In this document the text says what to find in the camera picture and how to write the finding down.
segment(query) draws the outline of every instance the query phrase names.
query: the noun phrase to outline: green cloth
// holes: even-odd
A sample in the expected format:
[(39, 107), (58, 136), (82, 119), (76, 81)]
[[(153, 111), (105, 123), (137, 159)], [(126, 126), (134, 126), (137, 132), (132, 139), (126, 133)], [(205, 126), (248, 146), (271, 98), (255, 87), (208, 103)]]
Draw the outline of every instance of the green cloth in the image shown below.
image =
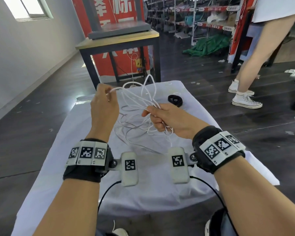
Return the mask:
[(230, 37), (226, 35), (213, 35), (209, 38), (199, 39), (197, 44), (191, 49), (182, 51), (183, 54), (189, 54), (191, 56), (205, 56), (212, 54), (219, 49), (229, 46)]

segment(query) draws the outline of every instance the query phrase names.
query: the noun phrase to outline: white shorts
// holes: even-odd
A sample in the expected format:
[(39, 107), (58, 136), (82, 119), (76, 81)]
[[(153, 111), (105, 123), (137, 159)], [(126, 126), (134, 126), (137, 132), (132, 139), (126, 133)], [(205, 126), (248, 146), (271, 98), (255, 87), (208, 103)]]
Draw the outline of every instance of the white shorts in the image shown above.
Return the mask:
[(257, 0), (252, 22), (263, 22), (295, 15), (295, 0)]

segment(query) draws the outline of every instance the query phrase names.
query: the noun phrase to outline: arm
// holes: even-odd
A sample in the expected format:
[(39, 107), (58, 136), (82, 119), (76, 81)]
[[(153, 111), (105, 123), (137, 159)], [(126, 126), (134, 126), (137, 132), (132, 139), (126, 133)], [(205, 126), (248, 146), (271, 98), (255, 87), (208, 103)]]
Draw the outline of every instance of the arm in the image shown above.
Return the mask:
[(243, 157), (214, 176), (239, 235), (295, 235), (295, 204)]
[[(149, 106), (142, 116), (151, 113), (159, 131), (162, 122), (182, 138), (193, 139), (207, 123), (172, 104), (162, 109)], [(272, 186), (243, 157), (237, 157), (214, 174), (233, 224), (240, 236), (295, 235), (295, 204)]]
[[(92, 127), (86, 138), (108, 142), (119, 114), (116, 92), (99, 84), (91, 102)], [(33, 236), (94, 236), (97, 222), (99, 183), (66, 179)]]

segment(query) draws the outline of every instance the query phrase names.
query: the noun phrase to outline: qr code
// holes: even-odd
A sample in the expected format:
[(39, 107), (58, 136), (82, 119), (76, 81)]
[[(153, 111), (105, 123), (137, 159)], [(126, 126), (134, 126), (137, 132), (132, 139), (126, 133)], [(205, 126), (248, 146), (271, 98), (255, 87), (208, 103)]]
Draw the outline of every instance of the qr code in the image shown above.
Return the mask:
[(125, 160), (126, 169), (125, 170), (135, 170), (136, 161), (135, 160)]
[(234, 143), (234, 144), (237, 144), (237, 143), (239, 143), (239, 140), (237, 140), (236, 138), (234, 138), (232, 135), (228, 135), (228, 136), (226, 136), (226, 138), (228, 139), (228, 140), (230, 140), (232, 143)]
[(106, 149), (105, 148), (96, 147), (95, 148), (94, 158), (97, 158), (97, 159), (105, 159), (105, 156), (106, 156), (105, 153), (106, 153)]
[(173, 167), (183, 167), (184, 164), (184, 158), (182, 155), (179, 156), (171, 156), (171, 159), (173, 161)]
[(205, 149), (205, 153), (211, 158), (215, 158), (219, 153), (220, 151), (218, 149), (216, 149), (215, 146), (213, 146), (212, 144)]
[(82, 147), (80, 158), (92, 158), (93, 147)]
[(214, 144), (222, 151), (224, 151), (225, 149), (231, 146), (224, 138), (221, 138), (220, 140), (216, 141)]
[(70, 158), (75, 158), (78, 154), (79, 148), (78, 147), (74, 147), (72, 148), (70, 155), (69, 155), (69, 159)]

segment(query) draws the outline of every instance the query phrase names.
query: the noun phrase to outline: black ring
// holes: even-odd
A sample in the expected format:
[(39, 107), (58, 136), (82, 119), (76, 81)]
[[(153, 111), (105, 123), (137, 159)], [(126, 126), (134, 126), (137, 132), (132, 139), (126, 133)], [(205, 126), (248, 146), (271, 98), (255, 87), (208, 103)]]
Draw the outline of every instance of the black ring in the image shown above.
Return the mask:
[(169, 95), (168, 96), (168, 102), (176, 105), (177, 107), (181, 107), (182, 106), (182, 98), (177, 96), (177, 95)]

